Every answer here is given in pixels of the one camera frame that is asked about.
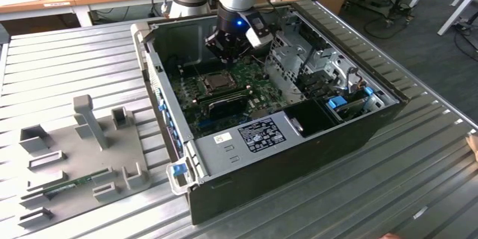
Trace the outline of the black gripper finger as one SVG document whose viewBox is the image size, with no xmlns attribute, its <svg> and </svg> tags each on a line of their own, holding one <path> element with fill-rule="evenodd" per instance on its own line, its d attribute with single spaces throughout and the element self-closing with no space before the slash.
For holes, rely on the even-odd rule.
<svg viewBox="0 0 478 239">
<path fill-rule="evenodd" d="M 222 63 L 227 64 L 230 62 L 230 48 L 226 42 L 225 32 L 214 32 L 205 39 L 205 45 Z"/>
<path fill-rule="evenodd" d="M 238 38 L 231 49 L 230 49 L 230 63 L 235 63 L 247 49 L 247 40 L 245 38 Z"/>
</svg>

